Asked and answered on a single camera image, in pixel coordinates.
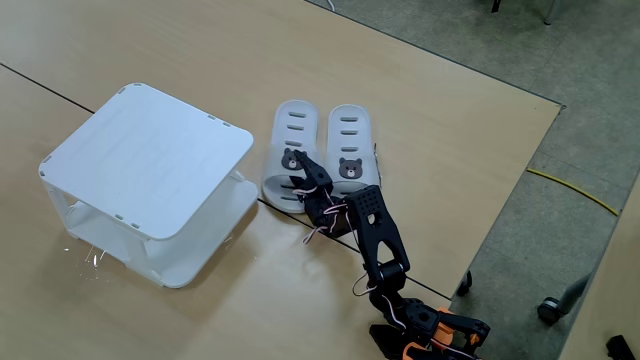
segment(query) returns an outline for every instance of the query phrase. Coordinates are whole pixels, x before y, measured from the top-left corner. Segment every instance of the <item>caster wheel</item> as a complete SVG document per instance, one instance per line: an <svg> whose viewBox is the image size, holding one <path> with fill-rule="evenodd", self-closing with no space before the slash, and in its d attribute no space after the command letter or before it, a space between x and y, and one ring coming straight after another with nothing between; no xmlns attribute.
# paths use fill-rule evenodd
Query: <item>caster wheel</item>
<svg viewBox="0 0 640 360"><path fill-rule="evenodd" d="M547 325L555 324L561 317L562 314L558 310L558 299L548 297L538 306L538 318Z"/></svg>
<svg viewBox="0 0 640 360"><path fill-rule="evenodd" d="M469 289L471 288L471 285L473 285L473 278L471 277L471 271L467 271L467 275L464 277L464 279L462 279L462 282L460 283L460 287L458 287L458 291L456 291L456 294L458 296L467 295Z"/></svg>

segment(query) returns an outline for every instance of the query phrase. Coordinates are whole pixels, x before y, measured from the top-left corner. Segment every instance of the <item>white box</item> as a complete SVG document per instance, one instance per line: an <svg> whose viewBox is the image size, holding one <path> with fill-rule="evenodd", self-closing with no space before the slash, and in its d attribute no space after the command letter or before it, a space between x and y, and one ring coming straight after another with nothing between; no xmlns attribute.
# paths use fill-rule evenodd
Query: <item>white box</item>
<svg viewBox="0 0 640 360"><path fill-rule="evenodd" d="M235 170L252 145L249 132L134 83L47 156L39 175L71 236L177 288L257 200L256 185Z"/></svg>

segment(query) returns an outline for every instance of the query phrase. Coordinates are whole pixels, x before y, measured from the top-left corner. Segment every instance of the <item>table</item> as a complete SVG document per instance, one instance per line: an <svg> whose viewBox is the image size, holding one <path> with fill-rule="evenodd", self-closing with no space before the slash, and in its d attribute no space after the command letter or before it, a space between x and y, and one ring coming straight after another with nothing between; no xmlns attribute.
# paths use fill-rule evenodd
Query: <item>table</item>
<svg viewBox="0 0 640 360"><path fill-rule="evenodd" d="M88 116L0 69L0 358L382 359L368 326L384 319L351 294L359 255L302 245L308 229L264 204L180 290L109 255L85 262L101 252L66 234L36 169ZM403 294L449 305L411 282Z"/></svg>
<svg viewBox="0 0 640 360"><path fill-rule="evenodd" d="M622 334L640 355L640 181L598 266L560 359L607 359L605 344Z"/></svg>
<svg viewBox="0 0 640 360"><path fill-rule="evenodd" d="M301 0L7 0L0 61L91 110L140 81L243 127L256 183L281 102L316 104L319 134L366 106L410 275L446 296L560 111Z"/></svg>

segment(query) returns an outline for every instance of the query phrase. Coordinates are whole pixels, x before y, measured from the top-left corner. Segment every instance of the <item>slipper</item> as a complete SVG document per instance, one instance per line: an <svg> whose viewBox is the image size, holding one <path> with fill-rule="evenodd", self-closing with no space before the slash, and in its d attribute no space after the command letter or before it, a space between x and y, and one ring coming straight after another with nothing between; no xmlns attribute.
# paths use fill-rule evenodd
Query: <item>slipper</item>
<svg viewBox="0 0 640 360"><path fill-rule="evenodd" d="M287 213L304 213L304 204L292 191L289 176L305 178L293 150L305 152L320 163L316 149L318 109L303 100L289 100L276 111L271 131L269 158L262 180L262 192L273 206Z"/></svg>
<svg viewBox="0 0 640 360"><path fill-rule="evenodd" d="M325 165L333 180L333 196L380 185L371 121L365 108L346 104L331 111Z"/></svg>

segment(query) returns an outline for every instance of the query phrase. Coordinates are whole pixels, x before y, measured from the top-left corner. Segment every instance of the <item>floor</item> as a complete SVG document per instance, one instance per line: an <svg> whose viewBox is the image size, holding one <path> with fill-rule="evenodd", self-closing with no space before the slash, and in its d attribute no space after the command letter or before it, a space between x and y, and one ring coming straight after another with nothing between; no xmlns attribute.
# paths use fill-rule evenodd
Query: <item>floor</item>
<svg viewBox="0 0 640 360"><path fill-rule="evenodd" d="M327 7L326 0L310 0ZM640 168L640 2L333 0L346 17L567 106L530 166L622 209ZM492 326L490 359L556 358L571 327L535 308L588 273L617 218L584 196L523 173L471 265L474 286L452 310Z"/></svg>

